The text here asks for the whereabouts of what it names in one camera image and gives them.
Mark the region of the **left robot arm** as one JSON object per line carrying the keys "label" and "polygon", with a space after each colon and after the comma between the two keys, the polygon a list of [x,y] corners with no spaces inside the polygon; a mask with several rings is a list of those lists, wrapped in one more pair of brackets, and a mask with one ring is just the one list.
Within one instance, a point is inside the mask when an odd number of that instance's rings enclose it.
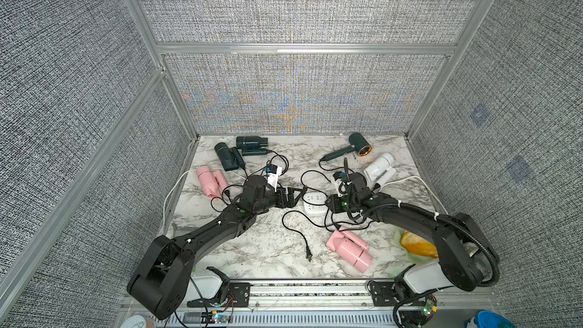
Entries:
{"label": "left robot arm", "polygon": [[128,294],[156,318],[167,319],[184,300],[199,260],[249,230],[259,215],[295,207],[307,190],[276,188],[262,176],[249,177],[241,194],[211,222],[179,237],[155,238],[128,282]]}

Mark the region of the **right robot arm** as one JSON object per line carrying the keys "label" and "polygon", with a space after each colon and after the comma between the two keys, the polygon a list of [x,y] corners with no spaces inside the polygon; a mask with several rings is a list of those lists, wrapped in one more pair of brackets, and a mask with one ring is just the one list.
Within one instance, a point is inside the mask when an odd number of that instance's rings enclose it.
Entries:
{"label": "right robot arm", "polygon": [[437,249],[434,262],[409,267],[394,279],[398,302],[449,287],[472,292],[498,283],[499,256],[468,214],[439,214],[375,192],[361,173],[336,172],[333,177],[339,192],[326,200],[332,213],[397,226]]}

